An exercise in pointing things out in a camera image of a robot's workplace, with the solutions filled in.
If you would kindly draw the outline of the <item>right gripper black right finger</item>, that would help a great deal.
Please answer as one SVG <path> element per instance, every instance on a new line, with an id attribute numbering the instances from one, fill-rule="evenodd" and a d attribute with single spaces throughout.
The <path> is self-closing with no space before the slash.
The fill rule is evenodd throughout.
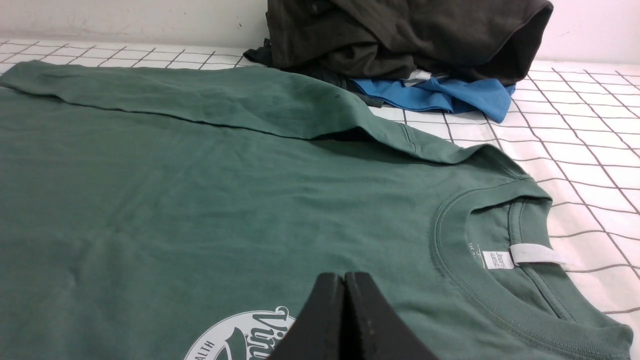
<path id="1" fill-rule="evenodd" d="M 345 360 L 436 360 L 393 310 L 370 274 L 346 273 L 344 284 Z"/>

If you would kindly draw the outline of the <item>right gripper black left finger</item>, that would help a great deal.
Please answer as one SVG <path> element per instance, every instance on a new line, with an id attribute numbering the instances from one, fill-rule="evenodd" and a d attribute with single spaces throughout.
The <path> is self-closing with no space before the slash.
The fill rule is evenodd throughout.
<path id="1" fill-rule="evenodd" d="M 270 360 L 338 360 L 345 283 L 335 273 L 320 274 L 310 296 Z"/>

